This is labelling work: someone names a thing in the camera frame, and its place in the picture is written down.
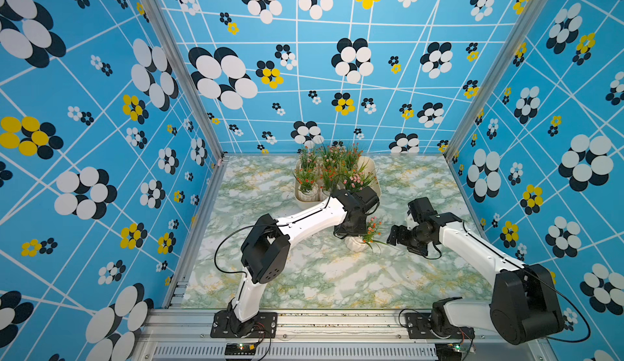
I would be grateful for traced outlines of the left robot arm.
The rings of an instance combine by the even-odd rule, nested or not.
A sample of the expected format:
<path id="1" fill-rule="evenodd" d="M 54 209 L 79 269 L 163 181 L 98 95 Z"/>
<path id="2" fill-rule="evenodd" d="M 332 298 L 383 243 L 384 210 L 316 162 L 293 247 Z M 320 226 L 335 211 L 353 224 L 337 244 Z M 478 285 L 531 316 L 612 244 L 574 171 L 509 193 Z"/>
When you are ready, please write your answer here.
<path id="1" fill-rule="evenodd" d="M 367 218 L 379 203 L 370 187 L 355 193 L 336 190 L 323 202 L 297 214 L 258 218 L 240 248 L 242 280 L 237 296 L 227 307 L 227 331 L 243 337 L 257 327 L 266 329 L 268 325 L 260 322 L 259 304 L 266 285 L 284 271 L 290 250 L 329 228 L 338 239 L 364 236 Z"/>

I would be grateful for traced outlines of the potted plant red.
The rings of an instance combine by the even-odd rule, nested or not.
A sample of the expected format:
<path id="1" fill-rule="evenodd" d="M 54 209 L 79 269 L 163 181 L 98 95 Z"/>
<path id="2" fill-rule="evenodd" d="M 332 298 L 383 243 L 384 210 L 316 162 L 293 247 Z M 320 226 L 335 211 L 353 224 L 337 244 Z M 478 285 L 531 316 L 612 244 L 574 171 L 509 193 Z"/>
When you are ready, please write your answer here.
<path id="1" fill-rule="evenodd" d="M 302 202 L 313 202 L 318 198 L 317 176 L 314 169 L 296 169 L 294 173 L 298 184 L 297 192 Z"/>
<path id="2" fill-rule="evenodd" d="M 335 165 L 322 165 L 320 172 L 320 193 L 321 197 L 324 200 L 328 198 L 341 180 L 341 169 Z"/>

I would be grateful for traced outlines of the potted plant front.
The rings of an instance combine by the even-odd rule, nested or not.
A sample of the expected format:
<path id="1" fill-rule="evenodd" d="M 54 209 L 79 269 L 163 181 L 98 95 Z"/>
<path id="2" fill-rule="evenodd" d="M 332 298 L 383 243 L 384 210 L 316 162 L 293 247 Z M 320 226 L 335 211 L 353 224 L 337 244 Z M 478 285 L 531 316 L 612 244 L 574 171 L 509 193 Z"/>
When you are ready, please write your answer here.
<path id="1" fill-rule="evenodd" d="M 364 252 L 368 249 L 372 250 L 374 245 L 385 245 L 380 237 L 380 221 L 376 216 L 373 216 L 367 221 L 364 229 L 364 234 L 359 236 L 349 236 L 345 238 L 344 244 L 348 250 L 352 252 Z"/>

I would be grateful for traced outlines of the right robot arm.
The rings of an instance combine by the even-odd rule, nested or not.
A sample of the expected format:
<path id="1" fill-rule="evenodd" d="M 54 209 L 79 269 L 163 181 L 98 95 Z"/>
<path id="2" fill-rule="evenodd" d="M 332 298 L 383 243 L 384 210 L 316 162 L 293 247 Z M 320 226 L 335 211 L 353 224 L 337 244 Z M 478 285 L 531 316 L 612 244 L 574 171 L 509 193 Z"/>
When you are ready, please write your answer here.
<path id="1" fill-rule="evenodd" d="M 527 265 L 473 233 L 453 213 L 438 213 L 429 199 L 408 204 L 416 225 L 393 226 L 387 243 L 402 245 L 408 252 L 428 256 L 428 249 L 454 251 L 492 286 L 488 302 L 460 297 L 432 305 L 430 327 L 440 338 L 458 329 L 483 329 L 497 333 L 512 345 L 560 333 L 565 326 L 558 293 L 549 270 Z"/>

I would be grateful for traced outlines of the potted plant pink centre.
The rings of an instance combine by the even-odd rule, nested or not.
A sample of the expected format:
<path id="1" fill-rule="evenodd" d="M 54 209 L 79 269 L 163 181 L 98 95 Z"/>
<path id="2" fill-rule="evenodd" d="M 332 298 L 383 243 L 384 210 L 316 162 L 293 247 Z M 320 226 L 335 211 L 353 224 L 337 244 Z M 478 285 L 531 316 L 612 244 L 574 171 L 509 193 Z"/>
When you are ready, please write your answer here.
<path id="1" fill-rule="evenodd" d="M 370 169 L 370 163 L 359 165 L 343 173 L 339 183 L 350 193 L 356 193 L 376 181 L 375 169 Z"/>

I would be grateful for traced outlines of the potted plant orange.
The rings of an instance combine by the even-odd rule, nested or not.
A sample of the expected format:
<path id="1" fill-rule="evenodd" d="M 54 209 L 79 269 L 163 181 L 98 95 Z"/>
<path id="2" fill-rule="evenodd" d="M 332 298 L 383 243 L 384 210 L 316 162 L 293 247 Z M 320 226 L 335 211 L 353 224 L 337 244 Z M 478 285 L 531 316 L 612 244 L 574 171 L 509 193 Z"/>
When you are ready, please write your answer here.
<path id="1" fill-rule="evenodd" d="M 345 170 L 354 170 L 358 167 L 359 159 L 362 156 L 362 150 L 358 143 L 351 143 L 341 147 L 341 166 Z"/>

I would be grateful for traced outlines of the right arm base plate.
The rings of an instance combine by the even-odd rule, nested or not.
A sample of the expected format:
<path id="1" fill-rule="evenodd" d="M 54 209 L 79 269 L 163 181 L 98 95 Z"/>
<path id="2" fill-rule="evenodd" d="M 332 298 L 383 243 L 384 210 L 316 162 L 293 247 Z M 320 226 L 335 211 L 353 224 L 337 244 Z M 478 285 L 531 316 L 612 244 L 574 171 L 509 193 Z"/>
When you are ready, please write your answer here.
<path id="1" fill-rule="evenodd" d="M 440 339 L 460 342 L 475 338 L 473 328 L 450 325 L 437 313 L 432 316 L 431 313 L 408 310 L 400 313 L 399 320 L 407 330 L 410 339 Z"/>

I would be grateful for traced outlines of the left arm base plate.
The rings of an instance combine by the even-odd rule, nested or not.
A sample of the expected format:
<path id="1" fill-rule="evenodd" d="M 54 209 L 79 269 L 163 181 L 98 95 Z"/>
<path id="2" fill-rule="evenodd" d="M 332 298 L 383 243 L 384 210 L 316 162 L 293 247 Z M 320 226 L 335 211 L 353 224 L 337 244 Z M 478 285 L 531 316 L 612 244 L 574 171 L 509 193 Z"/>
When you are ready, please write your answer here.
<path id="1" fill-rule="evenodd" d="M 211 338 L 274 338 L 277 320 L 275 312 L 259 312 L 243 322 L 233 311 L 222 310 L 214 315 Z"/>

